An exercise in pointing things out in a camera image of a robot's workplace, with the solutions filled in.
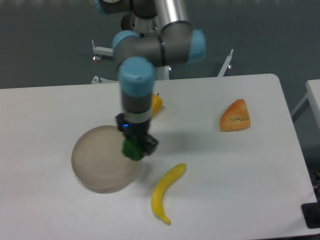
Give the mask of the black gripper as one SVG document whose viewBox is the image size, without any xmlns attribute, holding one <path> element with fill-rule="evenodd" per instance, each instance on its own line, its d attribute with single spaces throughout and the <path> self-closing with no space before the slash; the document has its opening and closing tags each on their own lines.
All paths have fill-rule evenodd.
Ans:
<svg viewBox="0 0 320 240">
<path fill-rule="evenodd" d="M 144 122 L 133 123 L 126 120 L 124 113 L 119 113 L 115 117 L 115 121 L 118 130 L 122 132 L 127 139 L 142 144 L 142 150 L 145 156 L 150 156 L 155 152 L 159 141 L 148 134 L 150 119 Z"/>
</svg>

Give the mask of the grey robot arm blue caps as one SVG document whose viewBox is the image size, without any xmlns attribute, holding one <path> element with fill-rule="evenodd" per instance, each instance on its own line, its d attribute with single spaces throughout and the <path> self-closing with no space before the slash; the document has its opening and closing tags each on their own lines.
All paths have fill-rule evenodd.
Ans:
<svg viewBox="0 0 320 240">
<path fill-rule="evenodd" d="M 123 13 L 129 23 L 112 40 L 122 112 L 122 153 L 133 161 L 151 155 L 158 141 L 149 134 L 156 68 L 193 63 L 206 55 L 204 33 L 193 29 L 182 0 L 97 0 L 104 14 Z"/>
</svg>

